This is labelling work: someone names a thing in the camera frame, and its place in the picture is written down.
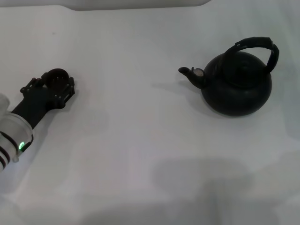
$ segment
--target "black stripe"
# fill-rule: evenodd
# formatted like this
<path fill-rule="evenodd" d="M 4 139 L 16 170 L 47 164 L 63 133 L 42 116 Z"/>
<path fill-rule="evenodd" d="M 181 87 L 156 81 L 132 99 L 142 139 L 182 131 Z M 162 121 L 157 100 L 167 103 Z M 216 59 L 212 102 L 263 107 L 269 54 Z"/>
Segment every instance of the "black stripe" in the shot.
<path fill-rule="evenodd" d="M 6 163 L 5 163 L 4 159 L 1 156 L 0 156 L 0 163 L 2 163 L 3 169 L 4 169 L 5 166 L 6 166 Z"/>
<path fill-rule="evenodd" d="M 1 146 L 0 146 L 0 152 L 7 158 L 7 163 L 10 162 L 10 156 L 7 151 L 5 151 Z"/>
<path fill-rule="evenodd" d="M 19 147 L 17 145 L 17 143 L 14 141 L 14 139 L 12 139 L 9 135 L 5 134 L 4 132 L 0 131 L 0 134 L 2 134 L 3 137 L 5 137 L 6 139 L 8 139 L 12 144 L 13 146 L 15 147 L 16 151 L 18 152 L 19 150 Z"/>

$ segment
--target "white table surface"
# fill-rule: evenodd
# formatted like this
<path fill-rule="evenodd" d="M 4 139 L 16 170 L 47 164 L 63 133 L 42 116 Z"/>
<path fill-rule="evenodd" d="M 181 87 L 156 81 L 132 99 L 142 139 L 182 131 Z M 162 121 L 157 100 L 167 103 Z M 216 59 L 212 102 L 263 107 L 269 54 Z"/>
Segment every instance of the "white table surface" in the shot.
<path fill-rule="evenodd" d="M 76 12 L 0 9 L 0 91 L 63 68 L 76 95 L 0 174 L 1 225 L 296 225 L 300 221 L 300 2 Z M 211 111 L 179 67 L 271 37 L 258 112 Z M 270 52 L 251 53 L 267 61 Z"/>

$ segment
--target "black kettle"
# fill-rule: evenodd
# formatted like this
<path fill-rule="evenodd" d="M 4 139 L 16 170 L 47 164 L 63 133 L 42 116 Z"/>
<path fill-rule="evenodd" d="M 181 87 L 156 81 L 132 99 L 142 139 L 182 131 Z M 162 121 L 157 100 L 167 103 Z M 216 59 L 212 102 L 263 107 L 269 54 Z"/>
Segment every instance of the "black kettle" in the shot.
<path fill-rule="evenodd" d="M 267 65 L 240 50 L 267 48 Z M 275 68 L 279 50 L 268 37 L 251 37 L 237 42 L 214 58 L 204 69 L 182 67 L 179 72 L 200 88 L 206 102 L 217 112 L 229 116 L 254 113 L 268 100 L 272 90 L 270 72 Z"/>

